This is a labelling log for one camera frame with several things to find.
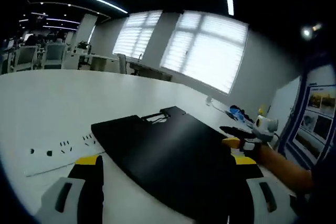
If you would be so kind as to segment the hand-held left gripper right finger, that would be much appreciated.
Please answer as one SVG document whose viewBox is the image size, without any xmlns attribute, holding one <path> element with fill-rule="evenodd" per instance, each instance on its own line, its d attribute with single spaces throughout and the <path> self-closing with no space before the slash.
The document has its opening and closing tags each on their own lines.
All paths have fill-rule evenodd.
<svg viewBox="0 0 336 224">
<path fill-rule="evenodd" d="M 264 176 L 248 157 L 234 156 L 238 175 L 227 223 L 294 223 L 296 198 L 272 176 Z"/>
</svg>

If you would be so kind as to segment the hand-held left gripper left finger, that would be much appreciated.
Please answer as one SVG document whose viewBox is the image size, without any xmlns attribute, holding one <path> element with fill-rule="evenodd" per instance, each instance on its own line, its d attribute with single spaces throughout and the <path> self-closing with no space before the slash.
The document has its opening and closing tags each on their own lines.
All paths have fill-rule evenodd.
<svg viewBox="0 0 336 224">
<path fill-rule="evenodd" d="M 104 174 L 101 155 L 81 157 L 67 177 L 59 178 L 41 198 L 38 223 L 102 223 Z"/>
</svg>

